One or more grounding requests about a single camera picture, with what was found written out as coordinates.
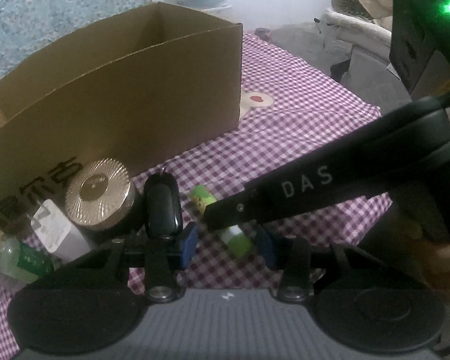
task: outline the green bottle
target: green bottle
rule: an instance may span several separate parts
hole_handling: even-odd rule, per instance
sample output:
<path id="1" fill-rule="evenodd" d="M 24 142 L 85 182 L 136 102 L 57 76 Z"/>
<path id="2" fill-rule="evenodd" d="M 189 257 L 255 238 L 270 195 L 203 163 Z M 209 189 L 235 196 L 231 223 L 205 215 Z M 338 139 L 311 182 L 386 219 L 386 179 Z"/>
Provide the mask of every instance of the green bottle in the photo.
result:
<path id="1" fill-rule="evenodd" d="M 53 270 L 53 262 L 46 254 L 0 231 L 1 273 L 31 283 Z"/>
<path id="2" fill-rule="evenodd" d="M 190 199 L 195 203 L 202 215 L 209 204 L 217 201 L 204 185 L 197 185 L 193 188 L 190 192 Z M 221 230 L 220 239 L 237 258 L 246 257 L 253 251 L 252 241 L 236 225 Z"/>

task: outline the green glue stick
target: green glue stick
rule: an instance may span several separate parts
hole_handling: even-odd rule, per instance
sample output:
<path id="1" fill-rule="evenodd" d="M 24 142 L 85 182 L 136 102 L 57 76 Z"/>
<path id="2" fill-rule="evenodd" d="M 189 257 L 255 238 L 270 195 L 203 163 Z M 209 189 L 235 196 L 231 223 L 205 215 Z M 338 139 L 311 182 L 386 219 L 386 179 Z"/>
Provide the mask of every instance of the green glue stick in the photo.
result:
<path id="1" fill-rule="evenodd" d="M 217 199 L 207 190 L 204 185 L 198 185 L 190 193 L 190 199 L 197 206 L 200 214 L 203 215 L 205 208 Z M 252 252 L 253 244 L 250 239 L 243 234 L 237 225 L 219 230 L 220 239 L 227 245 L 228 250 L 237 258 L 242 258 Z"/>

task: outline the red heart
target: red heart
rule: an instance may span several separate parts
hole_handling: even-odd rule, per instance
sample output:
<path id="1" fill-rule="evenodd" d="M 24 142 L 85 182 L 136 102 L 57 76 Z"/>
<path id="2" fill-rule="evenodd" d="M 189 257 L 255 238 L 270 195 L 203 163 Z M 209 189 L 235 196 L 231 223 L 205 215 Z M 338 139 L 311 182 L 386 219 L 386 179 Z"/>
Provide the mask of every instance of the red heart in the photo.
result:
<path id="1" fill-rule="evenodd" d="M 253 101 L 256 101 L 257 103 L 262 103 L 263 102 L 263 99 L 260 96 L 250 96 L 250 98 Z"/>

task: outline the black car key fob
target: black car key fob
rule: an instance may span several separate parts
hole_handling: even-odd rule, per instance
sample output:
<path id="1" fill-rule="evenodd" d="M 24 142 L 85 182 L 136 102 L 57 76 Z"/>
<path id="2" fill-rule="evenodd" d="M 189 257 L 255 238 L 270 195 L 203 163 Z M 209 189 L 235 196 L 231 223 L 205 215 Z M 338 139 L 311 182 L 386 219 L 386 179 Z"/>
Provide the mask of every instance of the black car key fob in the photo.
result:
<path id="1" fill-rule="evenodd" d="M 183 229 L 179 185 L 162 168 L 143 186 L 145 228 L 150 239 L 169 239 Z"/>

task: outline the screw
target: screw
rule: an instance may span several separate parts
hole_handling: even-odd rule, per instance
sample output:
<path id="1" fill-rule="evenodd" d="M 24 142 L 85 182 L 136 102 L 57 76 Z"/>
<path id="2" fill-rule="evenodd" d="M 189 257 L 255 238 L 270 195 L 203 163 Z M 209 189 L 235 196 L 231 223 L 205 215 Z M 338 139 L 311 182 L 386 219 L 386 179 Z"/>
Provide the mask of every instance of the screw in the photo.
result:
<path id="1" fill-rule="evenodd" d="M 148 294 L 155 299 L 167 299 L 172 296 L 173 291 L 169 287 L 155 286 L 148 291 Z"/>
<path id="2" fill-rule="evenodd" d="M 290 287 L 285 287 L 282 290 L 282 295 L 287 299 L 296 300 L 296 299 L 304 298 L 305 291 L 303 290 L 303 288 L 290 286 Z"/>
<path id="3" fill-rule="evenodd" d="M 168 240 L 172 239 L 173 236 L 172 236 L 172 235 L 169 235 L 169 234 L 162 234 L 162 235 L 159 235 L 158 238 L 159 238 L 159 239 L 162 239 L 162 240 L 164 240 L 164 241 L 168 241 Z"/>

